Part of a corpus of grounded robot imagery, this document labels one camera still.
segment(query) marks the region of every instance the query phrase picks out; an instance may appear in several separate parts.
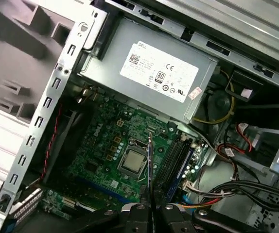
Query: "dell logo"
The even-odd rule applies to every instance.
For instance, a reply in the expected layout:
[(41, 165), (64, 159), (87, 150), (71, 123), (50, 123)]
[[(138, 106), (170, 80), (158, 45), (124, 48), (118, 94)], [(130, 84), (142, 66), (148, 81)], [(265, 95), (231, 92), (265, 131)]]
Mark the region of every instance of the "dell logo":
[(96, 130), (95, 130), (95, 133), (93, 135), (98, 137), (102, 127), (103, 127), (103, 124), (98, 124), (98, 126), (96, 127)]
[(142, 47), (142, 48), (144, 48), (144, 49), (146, 48), (146, 45), (143, 44), (143, 43), (139, 43), (139, 46)]

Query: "blue pcie slot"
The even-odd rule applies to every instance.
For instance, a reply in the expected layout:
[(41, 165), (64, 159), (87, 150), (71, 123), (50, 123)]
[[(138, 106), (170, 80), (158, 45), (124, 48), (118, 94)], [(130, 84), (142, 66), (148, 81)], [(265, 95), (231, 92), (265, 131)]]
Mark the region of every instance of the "blue pcie slot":
[(131, 202), (129, 199), (126, 199), (123, 196), (120, 196), (119, 194), (114, 193), (114, 192), (112, 192), (112, 191), (110, 191), (108, 189), (105, 189), (105, 188), (103, 188), (103, 187), (101, 187), (101, 186), (99, 186), (99, 185), (97, 185), (95, 183), (87, 181), (86, 179), (83, 179), (81, 177), (76, 177), (76, 180), (78, 180), (80, 182), (83, 182), (83, 183), (86, 183), (88, 186), (90, 186), (90, 187), (92, 187), (92, 188), (94, 188), (94, 189), (96, 189), (98, 191), (101, 191), (102, 193), (105, 193), (105, 194), (107, 194), (109, 196), (112, 196), (113, 198), (116, 198), (119, 201), (121, 201), (122, 203), (130, 203)]

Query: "power supply label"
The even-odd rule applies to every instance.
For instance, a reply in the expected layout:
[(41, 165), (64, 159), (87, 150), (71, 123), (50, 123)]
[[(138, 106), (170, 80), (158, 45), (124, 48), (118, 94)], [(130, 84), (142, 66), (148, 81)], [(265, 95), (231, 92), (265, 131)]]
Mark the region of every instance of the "power supply label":
[(183, 103), (198, 70), (187, 62), (139, 41), (132, 45), (120, 74)]

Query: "cpu socket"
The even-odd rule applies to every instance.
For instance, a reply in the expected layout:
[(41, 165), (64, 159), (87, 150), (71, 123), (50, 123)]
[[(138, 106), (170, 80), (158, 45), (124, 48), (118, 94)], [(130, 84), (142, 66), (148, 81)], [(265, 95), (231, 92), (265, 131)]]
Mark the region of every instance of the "cpu socket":
[(137, 146), (129, 145), (118, 165), (118, 170), (122, 173), (138, 179), (147, 164), (146, 150)]

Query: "motherboard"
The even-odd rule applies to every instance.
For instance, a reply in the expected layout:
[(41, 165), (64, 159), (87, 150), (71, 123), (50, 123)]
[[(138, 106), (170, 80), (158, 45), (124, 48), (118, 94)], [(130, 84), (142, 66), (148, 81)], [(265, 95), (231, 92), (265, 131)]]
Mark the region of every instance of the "motherboard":
[(183, 136), (176, 124), (158, 120), (142, 109), (101, 95), (94, 102), (96, 111), (80, 138), (74, 159), (62, 170), (58, 168), (58, 179), (49, 184), (51, 190), (43, 199), (46, 211), (69, 218), (72, 214), (65, 212), (65, 206), (76, 209), (84, 205), (93, 211), (139, 202), (141, 187), (148, 183), (150, 133), (153, 173), (155, 178), (162, 177), (167, 201), (182, 178), (197, 173), (202, 161), (199, 153), (206, 151), (200, 140)]

